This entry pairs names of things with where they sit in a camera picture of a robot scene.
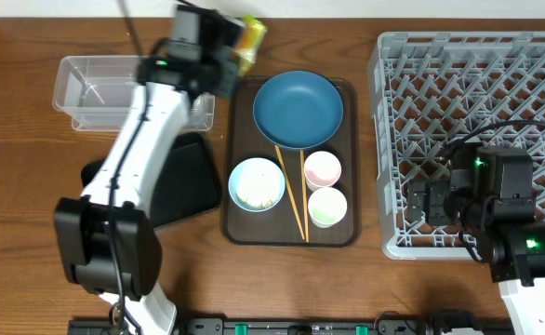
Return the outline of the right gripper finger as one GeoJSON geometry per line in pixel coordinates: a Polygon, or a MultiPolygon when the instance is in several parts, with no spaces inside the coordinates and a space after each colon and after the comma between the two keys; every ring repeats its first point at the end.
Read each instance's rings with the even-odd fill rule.
{"type": "Polygon", "coordinates": [[[425,221],[428,192],[429,186],[426,181],[412,180],[409,182],[406,194],[407,219],[409,221],[425,221]]]}
{"type": "Polygon", "coordinates": [[[437,181],[430,185],[428,224],[433,227],[446,226],[450,219],[445,212],[445,200],[449,195],[449,184],[447,181],[437,181]]]}

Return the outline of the yellow green snack wrapper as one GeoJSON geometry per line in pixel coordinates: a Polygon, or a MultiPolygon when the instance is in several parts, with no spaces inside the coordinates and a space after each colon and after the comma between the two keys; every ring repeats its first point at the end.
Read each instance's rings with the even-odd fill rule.
{"type": "Polygon", "coordinates": [[[243,24],[245,27],[235,48],[235,54],[239,59],[239,76],[246,75],[256,63],[259,47],[268,32],[264,23],[249,15],[243,17],[243,24]]]}

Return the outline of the pale green plastic cup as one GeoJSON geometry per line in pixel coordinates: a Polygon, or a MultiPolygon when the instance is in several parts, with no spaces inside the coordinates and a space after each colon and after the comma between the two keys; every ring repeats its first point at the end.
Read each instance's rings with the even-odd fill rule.
{"type": "Polygon", "coordinates": [[[329,228],[340,222],[347,213],[345,195],[332,187],[320,188],[308,200],[308,213],[312,223],[319,228],[329,228]]]}

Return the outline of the pink plastic cup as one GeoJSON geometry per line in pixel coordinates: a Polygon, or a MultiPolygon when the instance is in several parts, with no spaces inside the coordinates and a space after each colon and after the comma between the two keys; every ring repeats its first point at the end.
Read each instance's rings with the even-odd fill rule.
{"type": "Polygon", "coordinates": [[[306,185],[311,191],[332,187],[340,178],[342,167],[339,159],[330,152],[310,154],[304,163],[306,185]]]}

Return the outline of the light blue bowl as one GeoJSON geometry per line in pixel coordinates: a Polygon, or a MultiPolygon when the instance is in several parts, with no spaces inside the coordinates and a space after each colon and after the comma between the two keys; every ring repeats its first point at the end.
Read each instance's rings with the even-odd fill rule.
{"type": "Polygon", "coordinates": [[[231,200],[248,212],[263,212],[277,205],[286,189],[282,170],[271,160],[248,158],[237,164],[228,180],[231,200]]]}

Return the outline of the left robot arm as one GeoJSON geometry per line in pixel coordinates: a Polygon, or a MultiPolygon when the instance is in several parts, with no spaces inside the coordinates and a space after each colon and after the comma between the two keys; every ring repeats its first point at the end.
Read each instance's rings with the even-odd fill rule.
{"type": "Polygon", "coordinates": [[[138,57],[123,128],[77,198],[61,198],[53,222],[66,279],[111,303],[104,334],[169,334],[177,308],[157,279],[162,248],[149,221],[154,188],[193,102],[228,98],[241,75],[246,22],[179,5],[173,32],[138,57]]]}

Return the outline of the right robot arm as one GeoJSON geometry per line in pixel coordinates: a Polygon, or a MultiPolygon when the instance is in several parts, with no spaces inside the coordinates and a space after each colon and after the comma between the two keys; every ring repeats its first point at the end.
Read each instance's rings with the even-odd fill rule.
{"type": "Polygon", "coordinates": [[[488,265],[517,334],[545,334],[545,221],[535,215],[533,160],[515,147],[450,146],[449,177],[412,180],[407,217],[457,225],[475,243],[463,246],[488,265]]]}

